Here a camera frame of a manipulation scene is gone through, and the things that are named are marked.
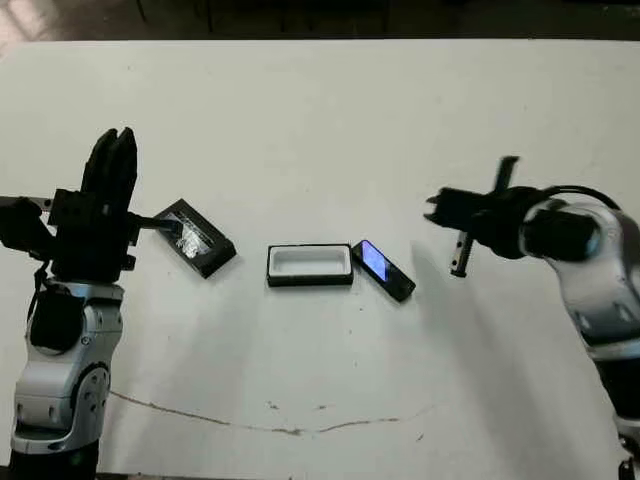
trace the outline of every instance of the background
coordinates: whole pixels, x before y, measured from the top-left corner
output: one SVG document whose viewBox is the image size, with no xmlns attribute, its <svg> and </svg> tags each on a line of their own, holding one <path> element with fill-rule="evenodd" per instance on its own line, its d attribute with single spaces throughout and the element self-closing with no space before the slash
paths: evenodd
<svg viewBox="0 0 640 480">
<path fill-rule="evenodd" d="M 640 39 L 640 2 L 0 0 L 0 56 L 39 40 Z"/>
</svg>

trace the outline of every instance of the black phone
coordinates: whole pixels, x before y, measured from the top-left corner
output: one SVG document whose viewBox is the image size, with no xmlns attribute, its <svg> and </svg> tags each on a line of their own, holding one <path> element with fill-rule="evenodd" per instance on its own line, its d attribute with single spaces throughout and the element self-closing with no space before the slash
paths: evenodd
<svg viewBox="0 0 640 480">
<path fill-rule="evenodd" d="M 385 257 L 369 240 L 351 249 L 356 262 L 398 302 L 409 298 L 416 284 Z"/>
</svg>

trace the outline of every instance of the cable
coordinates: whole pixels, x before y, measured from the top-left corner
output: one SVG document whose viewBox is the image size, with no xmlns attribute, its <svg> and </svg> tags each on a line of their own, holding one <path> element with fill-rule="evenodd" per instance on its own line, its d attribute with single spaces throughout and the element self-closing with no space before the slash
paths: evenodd
<svg viewBox="0 0 640 480">
<path fill-rule="evenodd" d="M 542 190 L 540 192 L 540 196 L 542 197 L 542 199 L 547 199 L 561 193 L 578 193 L 580 195 L 586 195 L 588 197 L 593 197 L 597 200 L 600 200 L 607 207 L 613 210 L 622 210 L 620 206 L 609 196 L 605 195 L 602 192 L 599 192 L 598 190 L 594 190 L 593 188 L 583 187 L 581 185 L 556 185 L 554 187 L 549 187 Z"/>
</svg>

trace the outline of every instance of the white tabletop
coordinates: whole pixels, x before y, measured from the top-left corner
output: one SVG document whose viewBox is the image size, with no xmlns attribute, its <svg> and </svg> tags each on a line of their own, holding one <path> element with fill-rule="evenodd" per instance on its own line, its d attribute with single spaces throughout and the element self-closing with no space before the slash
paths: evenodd
<svg viewBox="0 0 640 480">
<path fill-rule="evenodd" d="M 640 219 L 640 46 L 560 41 L 37 44 L 0 63 L 0 192 L 79 186 L 109 127 L 132 209 L 231 238 L 209 280 L 154 233 L 123 274 L 100 469 L 236 478 L 615 478 L 611 407 L 542 262 L 425 222 L 445 185 L 597 187 Z M 372 240 L 416 283 L 271 290 L 267 246 Z M 0 463 L 32 272 L 0 249 Z"/>
</svg>

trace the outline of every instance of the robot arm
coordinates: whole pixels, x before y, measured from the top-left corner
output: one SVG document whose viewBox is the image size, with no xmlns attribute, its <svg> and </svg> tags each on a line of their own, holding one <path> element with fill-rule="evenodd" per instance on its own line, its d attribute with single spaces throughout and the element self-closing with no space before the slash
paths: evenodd
<svg viewBox="0 0 640 480">
<path fill-rule="evenodd" d="M 533 256 L 551 265 L 615 408 L 620 443 L 632 455 L 620 465 L 619 478 L 640 479 L 640 230 L 592 189 L 506 188 L 513 158 L 500 168 L 503 188 L 486 195 L 444 188 L 428 200 L 434 210 L 425 217 L 465 235 L 452 260 L 456 276 L 465 274 L 471 239 L 505 258 Z M 580 193 L 602 204 L 569 204 L 554 198 L 559 193 Z"/>
<path fill-rule="evenodd" d="M 133 132 L 109 130 L 96 143 L 80 191 L 51 199 L 0 198 L 0 241 L 43 261 L 29 308 L 27 365 L 17 382 L 9 478 L 93 480 L 111 357 L 122 335 L 127 254 L 141 228 L 181 224 L 128 212 L 136 181 Z M 52 235 L 40 220 L 50 211 Z M 46 268 L 52 262 L 53 277 Z"/>
</svg>

